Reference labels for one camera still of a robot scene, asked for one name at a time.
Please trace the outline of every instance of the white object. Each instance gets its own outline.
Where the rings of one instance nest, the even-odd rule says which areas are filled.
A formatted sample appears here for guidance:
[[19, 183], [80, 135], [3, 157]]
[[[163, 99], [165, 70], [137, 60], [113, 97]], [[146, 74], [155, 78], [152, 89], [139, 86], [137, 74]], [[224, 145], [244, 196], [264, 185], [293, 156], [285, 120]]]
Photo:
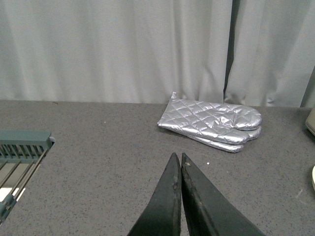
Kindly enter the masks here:
[[315, 190], [315, 166], [314, 166], [313, 172], [312, 172], [312, 182], [313, 182], [313, 188]]

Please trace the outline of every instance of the teal dish rack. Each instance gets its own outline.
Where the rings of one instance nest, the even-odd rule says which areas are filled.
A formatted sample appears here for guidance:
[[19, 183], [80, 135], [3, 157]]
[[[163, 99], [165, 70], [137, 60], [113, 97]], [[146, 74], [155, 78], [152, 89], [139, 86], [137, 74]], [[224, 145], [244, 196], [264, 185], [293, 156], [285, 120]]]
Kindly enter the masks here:
[[53, 145], [47, 131], [0, 130], [0, 172], [8, 164], [14, 164], [0, 182], [2, 188], [21, 164], [26, 164], [9, 194], [0, 203], [0, 224], [3, 223], [17, 203], [26, 184], [41, 160]]

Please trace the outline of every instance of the quilted oven mitt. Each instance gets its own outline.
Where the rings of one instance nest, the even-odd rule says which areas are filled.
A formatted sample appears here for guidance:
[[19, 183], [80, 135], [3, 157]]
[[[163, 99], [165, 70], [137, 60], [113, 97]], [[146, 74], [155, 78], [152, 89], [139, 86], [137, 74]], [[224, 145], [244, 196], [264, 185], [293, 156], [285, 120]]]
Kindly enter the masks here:
[[211, 147], [238, 152], [260, 134], [261, 114], [243, 105], [176, 99], [174, 92], [157, 124]]

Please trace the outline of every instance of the curtain fold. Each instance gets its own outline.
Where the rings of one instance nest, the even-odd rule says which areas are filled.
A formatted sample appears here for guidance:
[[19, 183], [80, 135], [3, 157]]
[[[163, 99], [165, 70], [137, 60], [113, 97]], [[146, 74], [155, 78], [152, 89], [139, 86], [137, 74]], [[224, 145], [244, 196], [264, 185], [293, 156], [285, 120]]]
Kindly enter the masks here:
[[241, 1], [224, 101], [301, 105], [315, 65], [314, 1]]
[[315, 105], [315, 2], [235, 3], [0, 0], [0, 99]]

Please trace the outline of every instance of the oven mitt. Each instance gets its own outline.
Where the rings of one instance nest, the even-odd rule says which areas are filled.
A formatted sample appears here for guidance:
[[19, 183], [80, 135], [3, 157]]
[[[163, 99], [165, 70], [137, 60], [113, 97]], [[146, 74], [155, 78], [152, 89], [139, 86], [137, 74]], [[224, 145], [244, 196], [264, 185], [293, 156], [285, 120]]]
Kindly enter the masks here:
[[238, 152], [260, 134], [261, 114], [243, 105], [176, 99], [174, 92], [157, 124], [214, 148]]

